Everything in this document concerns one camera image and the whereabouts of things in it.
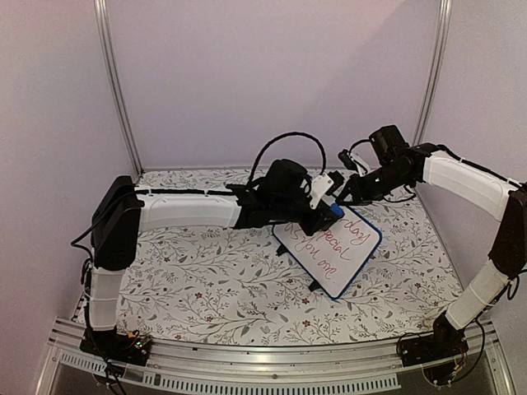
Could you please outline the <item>blue whiteboard eraser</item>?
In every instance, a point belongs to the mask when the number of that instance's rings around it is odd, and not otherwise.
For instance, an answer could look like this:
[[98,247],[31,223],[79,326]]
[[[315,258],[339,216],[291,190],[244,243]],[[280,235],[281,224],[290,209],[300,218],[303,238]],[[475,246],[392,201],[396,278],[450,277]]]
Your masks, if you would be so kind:
[[330,210],[337,218],[342,218],[344,215],[343,209],[337,203],[333,203]]

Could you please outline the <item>small blue-framed whiteboard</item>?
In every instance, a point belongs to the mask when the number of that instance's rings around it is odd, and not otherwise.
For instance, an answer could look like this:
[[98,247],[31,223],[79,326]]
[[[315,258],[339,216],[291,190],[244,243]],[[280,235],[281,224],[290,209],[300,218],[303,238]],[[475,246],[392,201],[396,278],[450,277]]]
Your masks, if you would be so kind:
[[272,228],[282,249],[332,300],[343,296],[383,239],[381,232],[353,209],[343,208],[342,214],[327,230],[311,236],[296,223]]

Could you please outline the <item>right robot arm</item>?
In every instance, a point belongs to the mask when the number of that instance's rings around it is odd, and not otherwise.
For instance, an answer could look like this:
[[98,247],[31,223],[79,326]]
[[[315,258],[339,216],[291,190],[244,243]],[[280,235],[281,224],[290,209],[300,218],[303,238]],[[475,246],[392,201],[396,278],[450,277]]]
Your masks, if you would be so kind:
[[456,155],[445,145],[420,142],[411,145],[394,125],[373,132],[365,140],[375,152],[378,167],[352,175],[337,201],[347,206],[367,205],[386,198],[400,187],[439,189],[460,199],[456,224],[467,231],[466,258],[481,258],[470,265],[473,278],[462,294],[433,324],[426,352],[444,358],[456,348],[458,337],[480,314],[491,309],[526,265],[526,185]]

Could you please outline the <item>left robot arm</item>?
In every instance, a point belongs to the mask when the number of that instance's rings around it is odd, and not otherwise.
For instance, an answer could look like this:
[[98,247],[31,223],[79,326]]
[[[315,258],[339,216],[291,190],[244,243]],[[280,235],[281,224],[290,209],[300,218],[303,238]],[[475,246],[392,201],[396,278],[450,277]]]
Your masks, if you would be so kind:
[[86,325],[91,344],[105,357],[123,348],[114,333],[120,282],[133,263],[138,236],[168,227],[219,226],[235,230],[297,223],[306,235],[326,231],[343,217],[324,202],[343,184],[337,171],[312,177],[292,160],[275,160],[267,173],[223,190],[153,189],[128,176],[110,186],[84,235],[91,241],[91,275]]

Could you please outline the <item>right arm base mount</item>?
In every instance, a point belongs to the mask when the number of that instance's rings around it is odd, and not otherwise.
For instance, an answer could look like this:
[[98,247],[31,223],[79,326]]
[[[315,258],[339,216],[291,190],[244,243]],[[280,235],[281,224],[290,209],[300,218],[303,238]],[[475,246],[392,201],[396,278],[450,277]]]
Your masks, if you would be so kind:
[[403,335],[396,344],[396,353],[404,367],[461,355],[468,350],[464,329],[456,329],[445,314],[434,321],[431,334]]

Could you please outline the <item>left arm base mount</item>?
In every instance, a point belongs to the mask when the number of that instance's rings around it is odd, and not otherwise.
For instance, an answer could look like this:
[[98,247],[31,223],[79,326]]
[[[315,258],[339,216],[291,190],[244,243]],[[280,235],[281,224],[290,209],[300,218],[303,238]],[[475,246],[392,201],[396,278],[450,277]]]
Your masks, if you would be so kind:
[[103,360],[145,366],[149,359],[153,337],[138,330],[123,334],[117,328],[95,331],[86,325],[80,350]]

